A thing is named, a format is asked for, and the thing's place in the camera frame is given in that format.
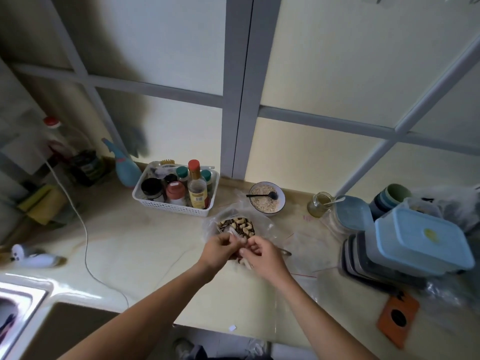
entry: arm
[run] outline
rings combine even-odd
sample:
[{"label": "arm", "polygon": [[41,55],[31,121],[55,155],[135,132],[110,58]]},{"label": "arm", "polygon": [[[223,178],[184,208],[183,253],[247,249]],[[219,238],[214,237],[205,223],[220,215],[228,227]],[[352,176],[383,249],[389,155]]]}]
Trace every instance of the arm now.
[{"label": "arm", "polygon": [[305,293],[289,273],[280,250],[274,244],[262,237],[253,236],[248,240],[248,248],[240,249],[240,255],[282,293],[318,358],[376,359]]},{"label": "arm", "polygon": [[59,360],[146,359],[195,293],[241,246],[230,234],[213,236],[194,266],[107,322]]}]

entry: cable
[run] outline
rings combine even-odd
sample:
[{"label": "cable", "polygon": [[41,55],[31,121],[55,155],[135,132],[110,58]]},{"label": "cable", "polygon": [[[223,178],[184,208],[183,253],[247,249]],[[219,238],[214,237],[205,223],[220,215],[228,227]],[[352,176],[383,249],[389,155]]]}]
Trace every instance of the cable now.
[{"label": "cable", "polygon": [[125,296],[125,294],[123,294],[123,292],[121,292],[120,290],[118,290],[117,288],[114,288],[104,282],[102,282],[100,279],[97,279],[93,273],[90,271],[90,268],[88,267],[88,264],[87,264],[87,253],[88,253],[88,230],[87,230],[87,226],[85,225],[85,222],[83,221],[80,213],[77,211],[77,209],[75,208],[75,205],[74,205],[74,201],[72,200],[72,198],[70,197],[70,195],[68,194],[67,192],[67,189],[65,187],[63,187],[63,184],[61,183],[60,179],[57,177],[57,175],[55,174],[53,168],[51,167],[51,165],[48,163],[48,161],[40,154],[40,152],[35,149],[35,151],[37,152],[37,154],[45,161],[45,164],[47,165],[47,167],[50,169],[50,172],[52,172],[53,174],[53,177],[55,178],[55,180],[57,181],[58,185],[60,186],[60,188],[62,189],[63,193],[65,193],[65,195],[67,196],[68,198],[68,201],[70,202],[70,205],[71,207],[73,208],[73,210],[75,211],[75,213],[77,214],[81,224],[83,225],[83,229],[85,230],[85,257],[84,257],[84,263],[85,263],[85,268],[87,269],[87,272],[88,274],[95,280],[97,281],[98,283],[100,284],[103,284],[105,287],[111,289],[111,290],[114,290],[116,291],[117,293],[120,293],[123,298],[125,298],[125,301],[127,303],[127,309],[130,307],[130,304],[128,302],[128,298],[127,296]]}]

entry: black spoon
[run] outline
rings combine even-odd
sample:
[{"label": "black spoon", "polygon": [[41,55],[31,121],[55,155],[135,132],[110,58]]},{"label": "black spoon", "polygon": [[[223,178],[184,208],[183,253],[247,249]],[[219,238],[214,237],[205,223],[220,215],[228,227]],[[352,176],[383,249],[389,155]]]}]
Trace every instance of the black spoon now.
[{"label": "black spoon", "polygon": [[270,197],[273,200],[279,199],[277,192],[270,192],[268,194],[247,194],[247,197]]}]

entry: bowl of oats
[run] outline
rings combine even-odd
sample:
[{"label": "bowl of oats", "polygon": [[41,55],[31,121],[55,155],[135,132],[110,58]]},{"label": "bowl of oats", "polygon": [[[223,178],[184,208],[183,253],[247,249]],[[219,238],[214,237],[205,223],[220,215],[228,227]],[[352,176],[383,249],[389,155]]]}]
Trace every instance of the bowl of oats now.
[{"label": "bowl of oats", "polygon": [[258,182],[255,183],[249,191],[249,194],[268,194],[275,192],[278,195],[277,199],[271,199],[270,197],[250,197],[251,205],[260,211],[265,216],[273,216],[279,213],[285,206],[285,193],[282,189],[271,182]]}]

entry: red lid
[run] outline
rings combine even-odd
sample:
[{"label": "red lid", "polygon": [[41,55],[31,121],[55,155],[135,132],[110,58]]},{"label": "red lid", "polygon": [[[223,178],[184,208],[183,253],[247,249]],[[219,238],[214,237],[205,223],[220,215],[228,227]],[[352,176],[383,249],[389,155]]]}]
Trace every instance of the red lid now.
[{"label": "red lid", "polygon": [[185,196],[185,186],[182,182],[171,182],[166,188],[166,196],[171,200],[179,200]]},{"label": "red lid", "polygon": [[195,172],[195,170],[200,170],[200,162],[196,159],[192,159],[188,162],[188,170],[190,172]]},{"label": "red lid", "polygon": [[46,126],[51,129],[59,127],[62,123],[54,116],[47,116],[43,119],[43,122]]}]

